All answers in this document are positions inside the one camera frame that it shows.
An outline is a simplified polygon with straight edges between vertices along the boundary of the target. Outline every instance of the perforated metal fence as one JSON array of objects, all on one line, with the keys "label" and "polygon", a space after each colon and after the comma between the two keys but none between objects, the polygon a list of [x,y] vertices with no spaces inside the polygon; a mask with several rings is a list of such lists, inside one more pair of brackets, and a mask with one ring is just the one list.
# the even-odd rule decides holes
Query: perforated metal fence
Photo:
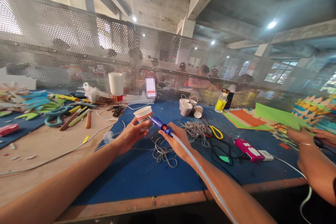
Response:
[{"label": "perforated metal fence", "polygon": [[[196,95],[214,104],[227,88],[233,106],[283,109],[330,78],[48,0],[0,0],[0,62],[39,88],[76,90],[88,82],[109,93],[107,74],[115,71],[124,75],[125,94],[141,94],[144,78],[154,76],[160,99]],[[208,74],[197,75],[201,65]]]}]

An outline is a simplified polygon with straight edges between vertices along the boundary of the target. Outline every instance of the yellow scissors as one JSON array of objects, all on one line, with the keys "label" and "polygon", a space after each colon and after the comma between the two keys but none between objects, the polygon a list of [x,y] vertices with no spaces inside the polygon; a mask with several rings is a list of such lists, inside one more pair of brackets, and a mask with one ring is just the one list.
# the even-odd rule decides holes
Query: yellow scissors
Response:
[{"label": "yellow scissors", "polygon": [[204,117],[202,117],[202,120],[203,120],[203,122],[204,122],[204,123],[205,123],[205,124],[212,130],[212,132],[213,132],[215,138],[217,138],[217,139],[219,139],[219,140],[222,140],[222,139],[224,138],[224,137],[223,137],[223,134],[222,134],[216,127],[214,127],[214,126],[208,124],[208,122],[206,121],[206,119],[205,119]]}]

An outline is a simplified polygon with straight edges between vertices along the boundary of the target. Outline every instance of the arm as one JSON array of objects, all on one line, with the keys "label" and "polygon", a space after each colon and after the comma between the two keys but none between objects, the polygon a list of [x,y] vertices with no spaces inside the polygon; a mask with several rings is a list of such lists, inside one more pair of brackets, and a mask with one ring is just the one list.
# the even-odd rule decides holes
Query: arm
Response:
[{"label": "arm", "polygon": [[112,143],[0,208],[0,223],[53,223],[115,158],[146,136],[149,131],[141,128],[149,120],[136,123],[134,118]]},{"label": "arm", "polygon": [[[199,162],[223,200],[226,202],[228,208],[231,210],[238,223],[276,223],[266,212],[266,210],[249,193],[247,193],[226,174],[210,164],[202,157],[202,155],[200,155],[191,147],[185,130],[177,127],[172,122],[169,123],[168,126],[174,130],[174,133],[179,137],[184,145],[187,146],[187,148]],[[159,133],[169,142],[175,153],[184,161],[186,161],[198,173],[203,181],[206,181],[182,146],[175,139],[171,138],[163,131],[159,131]],[[210,189],[210,185],[207,184],[207,182],[205,182],[205,184],[207,188],[209,188],[210,193],[216,200],[219,207],[225,212],[214,192]]]},{"label": "arm", "polygon": [[316,147],[313,136],[307,130],[299,132],[290,128],[287,135],[300,144],[297,163],[307,177],[308,184],[323,199],[336,206],[336,165]]}]

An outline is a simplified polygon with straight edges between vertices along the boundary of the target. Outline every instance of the plastic bag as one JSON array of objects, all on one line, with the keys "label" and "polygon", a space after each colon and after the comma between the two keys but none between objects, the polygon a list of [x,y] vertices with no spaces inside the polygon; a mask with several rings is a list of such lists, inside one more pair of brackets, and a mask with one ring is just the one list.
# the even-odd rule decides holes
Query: plastic bag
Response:
[{"label": "plastic bag", "polygon": [[90,100],[90,102],[110,102],[112,98],[109,94],[101,91],[99,88],[91,87],[89,83],[84,82],[83,88],[85,90],[85,96]]}]

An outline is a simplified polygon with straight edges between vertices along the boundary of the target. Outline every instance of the table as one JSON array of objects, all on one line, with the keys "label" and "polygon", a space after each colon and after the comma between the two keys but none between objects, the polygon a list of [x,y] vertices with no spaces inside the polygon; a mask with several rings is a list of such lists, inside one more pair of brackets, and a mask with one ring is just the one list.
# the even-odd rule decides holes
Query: table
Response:
[{"label": "table", "polygon": [[[182,117],[178,107],[178,102],[156,102],[152,105],[155,116],[164,122],[185,123],[190,119],[195,120],[192,117]],[[112,131],[121,131],[123,129],[121,121],[129,123],[133,112],[126,109],[119,121],[113,126]],[[102,115],[110,118],[111,113],[106,111]],[[271,133],[236,129],[223,115],[214,112],[213,107],[204,106],[204,115],[210,124],[226,134],[229,141],[235,138],[247,138],[257,149],[265,149],[297,167],[297,151],[285,150],[280,147],[280,141],[272,137]],[[9,147],[0,150],[0,171],[28,168],[55,157],[78,146],[87,134],[93,134],[109,123],[93,113],[91,129],[83,130],[85,121],[79,122],[78,125],[64,132],[42,126],[16,141],[17,150],[10,150]],[[55,162],[27,173],[1,177],[2,184],[6,186],[0,188],[0,205],[4,205],[91,154],[101,142],[106,131],[98,134],[88,145],[84,145],[79,150]],[[153,135],[155,131],[157,130],[154,127],[151,128],[149,135]],[[143,139],[135,147],[148,146],[150,143],[149,139]],[[192,146],[213,163],[208,149],[202,147],[199,142],[194,142]],[[38,157],[33,160],[11,161],[8,160],[8,157],[4,157],[6,152],[10,154],[9,157],[14,155],[38,155]],[[205,200],[196,173],[185,162],[177,157],[178,167],[170,168],[166,163],[159,163],[147,172],[148,166],[154,162],[150,158],[144,159],[150,154],[149,151],[131,150],[115,160],[58,218],[57,223],[120,215]],[[336,161],[334,157],[329,155],[328,157],[334,162]],[[235,163],[233,167],[227,167],[227,169],[234,173],[250,193],[306,184],[305,179],[280,161],[263,162],[262,164],[242,161],[242,163]],[[205,192],[211,199],[209,192],[207,190]]]}]

